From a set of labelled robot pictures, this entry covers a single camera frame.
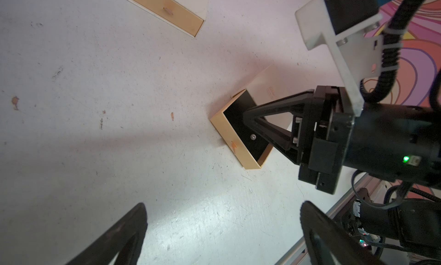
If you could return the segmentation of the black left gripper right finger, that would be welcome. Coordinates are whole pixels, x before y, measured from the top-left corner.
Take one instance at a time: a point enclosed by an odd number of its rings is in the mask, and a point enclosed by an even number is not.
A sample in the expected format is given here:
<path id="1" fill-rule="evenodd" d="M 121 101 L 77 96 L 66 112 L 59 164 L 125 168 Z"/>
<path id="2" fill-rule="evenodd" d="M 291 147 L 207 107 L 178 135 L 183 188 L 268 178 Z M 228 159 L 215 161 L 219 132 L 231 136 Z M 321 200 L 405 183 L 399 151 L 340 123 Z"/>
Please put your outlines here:
<path id="1" fill-rule="evenodd" d="M 381 265 L 312 202 L 300 209 L 300 222 L 313 265 Z"/>

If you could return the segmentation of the cream drawer jewelry box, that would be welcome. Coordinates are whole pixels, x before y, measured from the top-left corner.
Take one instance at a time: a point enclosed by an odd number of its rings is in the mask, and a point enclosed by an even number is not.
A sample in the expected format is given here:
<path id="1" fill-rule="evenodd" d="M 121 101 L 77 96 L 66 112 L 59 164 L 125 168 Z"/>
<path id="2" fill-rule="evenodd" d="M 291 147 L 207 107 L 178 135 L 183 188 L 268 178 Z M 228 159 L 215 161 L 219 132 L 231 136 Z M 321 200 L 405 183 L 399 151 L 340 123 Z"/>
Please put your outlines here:
<path id="1" fill-rule="evenodd" d="M 244 169 L 261 169 L 273 146 L 243 123 L 243 113 L 291 92 L 283 68 L 273 64 L 233 90 L 230 100 L 211 117 L 211 124 Z"/>

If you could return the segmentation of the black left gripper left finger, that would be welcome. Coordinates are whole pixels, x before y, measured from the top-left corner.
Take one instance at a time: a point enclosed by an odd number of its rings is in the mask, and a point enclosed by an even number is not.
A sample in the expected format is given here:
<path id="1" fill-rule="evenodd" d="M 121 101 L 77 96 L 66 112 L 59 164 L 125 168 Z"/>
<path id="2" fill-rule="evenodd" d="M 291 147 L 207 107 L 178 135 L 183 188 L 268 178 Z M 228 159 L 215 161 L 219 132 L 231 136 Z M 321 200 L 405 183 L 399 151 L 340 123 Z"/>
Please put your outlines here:
<path id="1" fill-rule="evenodd" d="M 69 265 L 135 265 L 148 228 L 147 210 L 138 203 Z"/>

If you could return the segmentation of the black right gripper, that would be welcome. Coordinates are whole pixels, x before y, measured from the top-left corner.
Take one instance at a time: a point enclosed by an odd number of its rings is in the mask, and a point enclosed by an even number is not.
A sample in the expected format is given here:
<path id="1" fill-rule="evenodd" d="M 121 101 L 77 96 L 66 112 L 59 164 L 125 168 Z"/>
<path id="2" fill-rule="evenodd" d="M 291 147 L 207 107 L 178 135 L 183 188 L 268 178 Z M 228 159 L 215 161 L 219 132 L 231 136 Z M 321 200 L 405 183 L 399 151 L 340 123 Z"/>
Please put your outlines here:
<path id="1" fill-rule="evenodd" d="M 267 116 L 289 113 L 292 129 L 267 121 Z M 302 119 L 299 146 L 295 120 Z M 299 165 L 299 180 L 333 195 L 348 150 L 355 114 L 344 87 L 318 86 L 243 113 L 243 123 L 275 149 Z"/>

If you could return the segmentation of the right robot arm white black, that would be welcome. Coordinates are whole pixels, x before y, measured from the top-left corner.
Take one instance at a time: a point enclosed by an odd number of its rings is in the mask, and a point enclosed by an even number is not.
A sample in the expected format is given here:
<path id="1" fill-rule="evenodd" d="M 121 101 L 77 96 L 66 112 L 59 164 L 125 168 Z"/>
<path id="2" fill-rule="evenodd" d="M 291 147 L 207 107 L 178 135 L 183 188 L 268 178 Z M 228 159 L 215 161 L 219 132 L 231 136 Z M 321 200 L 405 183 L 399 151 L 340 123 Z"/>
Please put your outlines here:
<path id="1" fill-rule="evenodd" d="M 441 117 L 429 108 L 365 104 L 356 116 L 342 87 L 305 91 L 243 113 L 244 124 L 299 166 L 299 180 L 333 194 L 343 167 L 395 182 L 396 199 L 363 201 L 358 228 L 441 257 L 441 203 L 406 199 L 414 184 L 441 186 Z"/>

